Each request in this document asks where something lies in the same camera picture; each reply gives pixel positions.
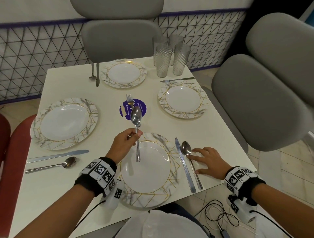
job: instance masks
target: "drinking glass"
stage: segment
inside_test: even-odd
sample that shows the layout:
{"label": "drinking glass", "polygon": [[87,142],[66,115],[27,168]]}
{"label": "drinking glass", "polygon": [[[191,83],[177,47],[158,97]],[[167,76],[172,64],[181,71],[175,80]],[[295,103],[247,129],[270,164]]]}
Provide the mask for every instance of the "drinking glass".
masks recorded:
{"label": "drinking glass", "polygon": [[170,65],[173,65],[173,55],[175,51],[175,46],[177,44],[183,44],[184,37],[180,35],[171,35],[169,36],[169,46],[172,48],[172,56],[170,60]]}
{"label": "drinking glass", "polygon": [[160,44],[156,47],[156,66],[158,77],[164,78],[167,76],[171,55],[172,48],[170,46]]}
{"label": "drinking glass", "polygon": [[154,66],[156,64],[156,47],[160,44],[168,44],[168,38],[163,35],[155,35],[153,36],[153,51],[154,51]]}
{"label": "drinking glass", "polygon": [[191,52],[191,47],[185,44],[177,44],[173,59],[173,74],[180,76],[187,64]]}

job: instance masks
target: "purple sticker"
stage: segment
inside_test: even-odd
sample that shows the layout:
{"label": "purple sticker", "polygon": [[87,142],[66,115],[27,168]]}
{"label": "purple sticker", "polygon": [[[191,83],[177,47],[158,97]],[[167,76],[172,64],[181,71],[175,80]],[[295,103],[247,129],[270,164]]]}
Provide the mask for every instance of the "purple sticker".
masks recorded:
{"label": "purple sticker", "polygon": [[[134,106],[138,106],[141,109],[142,116],[144,116],[145,113],[146,113],[146,105],[145,105],[145,103],[143,103],[139,99],[133,99],[133,102],[134,102]],[[125,116],[125,118],[128,119],[128,120],[131,120],[132,107],[130,105],[128,105],[127,101],[124,101],[122,104],[124,106],[125,113],[127,114]],[[120,115],[123,116],[122,111],[121,111],[121,105],[120,105],[119,111],[120,111]]]}

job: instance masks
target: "gold geometric pattern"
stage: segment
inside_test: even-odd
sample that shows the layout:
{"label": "gold geometric pattern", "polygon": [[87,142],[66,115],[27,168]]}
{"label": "gold geometric pattern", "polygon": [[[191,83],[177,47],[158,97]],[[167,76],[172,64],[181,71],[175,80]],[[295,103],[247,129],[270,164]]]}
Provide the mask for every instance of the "gold geometric pattern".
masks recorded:
{"label": "gold geometric pattern", "polygon": [[[133,82],[130,82],[127,84],[121,84],[121,83],[117,83],[117,82],[111,80],[109,78],[109,75],[108,75],[109,70],[118,64],[125,64],[125,63],[135,65],[140,70],[139,77],[136,80],[134,80]],[[136,85],[139,85],[141,82],[144,81],[146,74],[147,74],[146,68],[144,68],[141,63],[136,62],[134,59],[118,59],[118,60],[114,60],[111,62],[106,62],[106,63],[104,63],[104,69],[101,70],[101,72],[100,72],[100,76],[106,84],[108,84],[109,86],[112,86],[114,88],[121,88],[121,89],[130,88],[130,87],[134,87]]]}
{"label": "gold geometric pattern", "polygon": [[[144,133],[139,142],[150,141],[159,144],[167,152],[170,160],[170,173],[167,181],[160,189],[150,193],[140,193],[132,190],[125,183],[125,189],[123,191],[122,201],[139,208],[148,208],[157,206],[166,201],[176,191],[179,185],[179,170],[181,168],[181,159],[176,151],[173,142],[168,141],[165,137],[156,133]],[[117,176],[120,180],[123,180],[121,175],[121,162],[117,165]]]}
{"label": "gold geometric pattern", "polygon": [[[40,125],[41,125],[42,120],[54,108],[68,105],[68,104],[78,104],[86,108],[89,114],[89,119],[86,126],[80,133],[66,140],[55,141],[55,140],[50,140],[46,138],[40,130]],[[94,130],[97,120],[98,120],[97,108],[89,100],[83,99],[83,98],[63,99],[63,100],[52,103],[48,108],[43,109],[40,112],[38,112],[30,128],[30,137],[32,139],[35,139],[36,144],[38,144],[42,148],[50,149],[50,150],[65,149],[79,143],[80,141],[84,140],[87,136],[89,136],[91,132]]]}
{"label": "gold geometric pattern", "polygon": [[[170,88],[176,87],[176,86],[184,86],[184,87],[188,87],[193,89],[194,91],[196,91],[200,97],[200,105],[199,107],[194,110],[194,111],[190,111],[190,112],[181,112],[178,111],[174,108],[172,108],[166,100],[166,93]],[[159,104],[161,105],[161,107],[163,109],[165,109],[166,112],[168,112],[169,114],[175,116],[175,117],[179,117],[179,118],[196,118],[199,117],[201,115],[204,114],[204,112],[207,110],[207,106],[209,103],[209,99],[207,97],[207,94],[205,93],[205,91],[201,88],[201,86],[195,86],[194,83],[188,83],[187,81],[183,81],[183,82],[177,82],[177,81],[172,81],[169,83],[166,83],[164,87],[161,87],[158,93],[158,101]]]}

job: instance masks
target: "white shirt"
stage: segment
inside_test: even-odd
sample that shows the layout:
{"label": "white shirt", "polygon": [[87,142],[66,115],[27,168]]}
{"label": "white shirt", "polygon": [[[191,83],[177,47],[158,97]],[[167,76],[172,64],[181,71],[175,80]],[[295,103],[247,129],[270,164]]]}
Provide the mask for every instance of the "white shirt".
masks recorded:
{"label": "white shirt", "polygon": [[177,214],[151,210],[131,217],[116,238],[208,238],[196,223]]}

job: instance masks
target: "wrist strap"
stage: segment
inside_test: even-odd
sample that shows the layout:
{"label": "wrist strap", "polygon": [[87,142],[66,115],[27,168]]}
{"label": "wrist strap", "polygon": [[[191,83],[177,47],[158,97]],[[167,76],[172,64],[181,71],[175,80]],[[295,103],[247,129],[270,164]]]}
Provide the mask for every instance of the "wrist strap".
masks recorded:
{"label": "wrist strap", "polygon": [[101,193],[108,195],[116,184],[117,166],[113,160],[100,157],[93,160],[81,172],[74,185],[80,184],[86,189],[93,191],[95,197]]}
{"label": "wrist strap", "polygon": [[252,190],[260,183],[265,183],[259,175],[245,167],[233,167],[224,180],[227,188],[239,199],[247,198],[246,202],[251,206],[257,203],[252,199]]}

